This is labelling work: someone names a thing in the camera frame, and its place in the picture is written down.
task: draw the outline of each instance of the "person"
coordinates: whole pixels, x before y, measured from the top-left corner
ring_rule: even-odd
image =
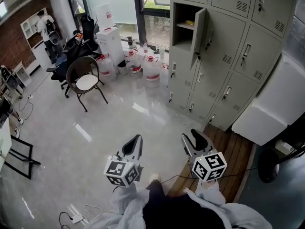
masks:
[[[37,15],[40,18],[40,20],[37,23],[37,32],[39,32],[42,36],[43,42],[46,45],[46,47],[48,49],[48,52],[50,54],[51,62],[56,63],[57,56],[60,57],[60,55],[61,55],[61,48],[60,48],[59,45],[54,45],[50,41],[50,38],[49,38],[48,33],[46,31],[47,20],[49,20],[53,23],[54,19],[50,15],[45,15],[43,10],[39,11]]]
[[[1,114],[1,119],[3,121],[5,121],[6,118],[14,116],[17,119],[17,121],[20,123],[20,125],[22,125],[24,122],[2,93],[0,96],[0,114]],[[18,128],[11,119],[9,119],[9,122],[10,122],[10,127],[14,130],[15,137],[19,138],[20,128]]]
[[[226,204],[217,181],[199,180],[195,193],[186,188],[184,195],[174,198],[164,194],[158,174],[150,181],[138,191],[134,183],[115,188],[111,212],[98,215],[84,229],[272,229],[254,209]]]

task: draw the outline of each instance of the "white cable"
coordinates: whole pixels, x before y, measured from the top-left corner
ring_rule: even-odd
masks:
[[[84,207],[85,207],[85,210],[87,211],[87,213],[89,214],[89,215],[91,215],[93,218],[95,218],[95,216],[93,216],[87,209],[86,209],[86,206],[90,206],[90,207],[93,207],[93,208],[99,208],[101,211],[102,211],[102,213],[104,213],[104,211],[100,208],[100,207],[98,207],[98,206],[92,206],[92,205],[89,205],[89,204],[86,204]]]

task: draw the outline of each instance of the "white seat cushion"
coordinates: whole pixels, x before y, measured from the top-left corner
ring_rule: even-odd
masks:
[[[92,88],[98,81],[99,81],[99,79],[95,75],[86,74],[86,75],[83,75],[76,82],[76,86],[83,91],[87,91],[90,88]]]

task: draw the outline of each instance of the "brick wall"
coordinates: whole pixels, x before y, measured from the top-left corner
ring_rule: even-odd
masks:
[[[44,7],[47,9],[47,13],[54,18],[50,0],[33,0],[0,26],[0,64],[14,69],[20,61],[23,62],[25,67],[28,67],[35,60],[20,24]],[[34,41],[42,39],[37,34],[33,37],[35,38]]]

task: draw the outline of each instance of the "metal stand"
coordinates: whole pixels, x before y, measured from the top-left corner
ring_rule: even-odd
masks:
[[[25,173],[23,173],[22,171],[20,171],[20,170],[18,170],[17,168],[15,168],[14,166],[10,165],[10,164],[9,164],[8,162],[6,162],[6,161],[4,162],[4,164],[6,164],[9,168],[11,168],[12,170],[16,171],[16,172],[19,173],[20,175],[22,175],[22,176],[26,177],[27,179],[31,180],[32,166],[33,166],[33,165],[41,165],[40,162],[38,162],[38,161],[36,161],[36,160],[33,160],[33,159],[31,158],[31,156],[32,156],[33,145],[32,145],[32,144],[29,144],[29,143],[27,143],[27,142],[24,142],[24,141],[20,140],[19,138],[16,138],[16,137],[14,137],[14,136],[12,136],[12,135],[10,135],[10,136],[11,136],[11,138],[12,138],[13,140],[15,140],[15,141],[17,141],[17,142],[19,142],[19,143],[22,143],[22,144],[24,144],[24,145],[30,147],[29,155],[28,155],[28,156],[25,156],[25,155],[23,155],[23,154],[17,152],[16,150],[14,150],[14,149],[12,149],[12,148],[11,148],[10,151],[9,151],[9,153],[10,153],[11,155],[13,155],[15,158],[17,158],[18,160],[21,160],[22,162],[28,162],[28,163],[29,163],[29,172],[28,172],[28,174],[25,174]]]

